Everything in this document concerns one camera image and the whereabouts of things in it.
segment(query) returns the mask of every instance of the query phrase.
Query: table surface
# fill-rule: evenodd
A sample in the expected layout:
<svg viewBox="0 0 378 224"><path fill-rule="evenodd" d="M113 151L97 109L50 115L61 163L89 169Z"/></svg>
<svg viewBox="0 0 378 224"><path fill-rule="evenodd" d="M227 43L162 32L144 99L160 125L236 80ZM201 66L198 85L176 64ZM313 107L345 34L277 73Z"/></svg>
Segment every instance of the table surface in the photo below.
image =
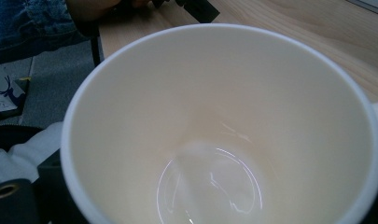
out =
<svg viewBox="0 0 378 224"><path fill-rule="evenodd" d="M209 0L220 11L214 23L254 26L292 37L341 66L378 102L378 14L345 0ZM156 9L115 11L99 25L104 56L140 37L198 23L172 0Z"/></svg>

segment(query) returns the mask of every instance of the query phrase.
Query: metal grommet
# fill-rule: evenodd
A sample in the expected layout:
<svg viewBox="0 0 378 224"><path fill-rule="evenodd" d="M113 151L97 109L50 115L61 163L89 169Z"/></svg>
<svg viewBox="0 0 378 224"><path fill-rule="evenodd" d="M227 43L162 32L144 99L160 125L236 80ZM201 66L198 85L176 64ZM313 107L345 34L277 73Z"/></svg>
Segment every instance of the metal grommet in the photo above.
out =
<svg viewBox="0 0 378 224"><path fill-rule="evenodd" d="M0 187L0 199L6 198L20 188L17 184L7 184Z"/></svg>

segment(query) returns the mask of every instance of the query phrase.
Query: white sleeve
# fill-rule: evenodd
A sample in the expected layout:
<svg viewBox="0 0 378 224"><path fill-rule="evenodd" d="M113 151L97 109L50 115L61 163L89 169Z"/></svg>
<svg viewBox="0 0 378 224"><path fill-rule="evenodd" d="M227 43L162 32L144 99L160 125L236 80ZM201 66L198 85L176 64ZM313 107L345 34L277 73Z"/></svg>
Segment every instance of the white sleeve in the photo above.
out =
<svg viewBox="0 0 378 224"><path fill-rule="evenodd" d="M9 152L0 149L0 183L16 178L37 180L37 165L61 147L62 127L62 122L53 123Z"/></svg>

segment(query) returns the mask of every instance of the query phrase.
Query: denim jeans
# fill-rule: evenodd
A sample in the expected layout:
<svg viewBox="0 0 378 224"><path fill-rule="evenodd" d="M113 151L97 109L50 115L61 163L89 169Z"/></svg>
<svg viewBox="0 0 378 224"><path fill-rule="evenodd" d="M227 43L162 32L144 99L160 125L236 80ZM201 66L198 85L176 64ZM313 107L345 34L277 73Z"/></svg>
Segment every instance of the denim jeans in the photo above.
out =
<svg viewBox="0 0 378 224"><path fill-rule="evenodd" d="M64 0L0 0L0 63L88 39L72 21Z"/></svg>

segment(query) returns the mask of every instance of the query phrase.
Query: white paper cup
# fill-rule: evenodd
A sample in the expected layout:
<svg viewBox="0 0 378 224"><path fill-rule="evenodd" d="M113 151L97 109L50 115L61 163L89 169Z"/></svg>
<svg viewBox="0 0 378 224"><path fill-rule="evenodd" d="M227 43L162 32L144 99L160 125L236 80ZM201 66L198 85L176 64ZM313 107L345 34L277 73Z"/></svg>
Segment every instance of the white paper cup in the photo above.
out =
<svg viewBox="0 0 378 224"><path fill-rule="evenodd" d="M252 27L149 35L107 58L66 113L63 173L91 223L358 223L378 123L325 56Z"/></svg>

